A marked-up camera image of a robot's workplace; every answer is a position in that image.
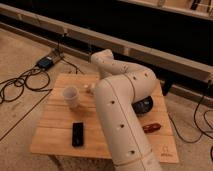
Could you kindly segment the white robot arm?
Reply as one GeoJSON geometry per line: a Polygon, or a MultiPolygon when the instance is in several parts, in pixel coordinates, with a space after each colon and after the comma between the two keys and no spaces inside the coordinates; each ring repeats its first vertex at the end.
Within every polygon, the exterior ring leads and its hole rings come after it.
{"type": "Polygon", "coordinates": [[[155,73],[115,60],[109,49],[94,53],[91,62],[100,69],[95,105],[116,171],[163,171],[132,107],[154,91],[155,73]]]}

